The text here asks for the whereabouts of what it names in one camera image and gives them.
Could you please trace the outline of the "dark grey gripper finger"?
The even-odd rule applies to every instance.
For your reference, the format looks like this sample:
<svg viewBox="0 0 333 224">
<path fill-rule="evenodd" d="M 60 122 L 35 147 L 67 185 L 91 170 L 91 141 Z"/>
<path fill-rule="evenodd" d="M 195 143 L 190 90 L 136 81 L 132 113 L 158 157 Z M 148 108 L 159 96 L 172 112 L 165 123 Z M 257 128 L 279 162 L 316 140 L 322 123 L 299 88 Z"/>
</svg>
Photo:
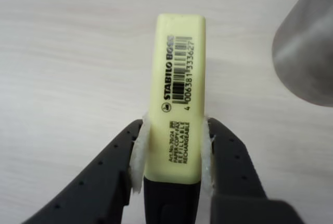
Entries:
<svg viewBox="0 0 333 224">
<path fill-rule="evenodd" d="M 125 127 L 60 193 L 26 223 L 120 223 L 131 192 L 140 192 L 150 121 Z"/>
<path fill-rule="evenodd" d="M 215 118 L 203 121 L 200 155 L 201 182 L 207 192 L 267 198 L 245 144 Z"/>
</svg>

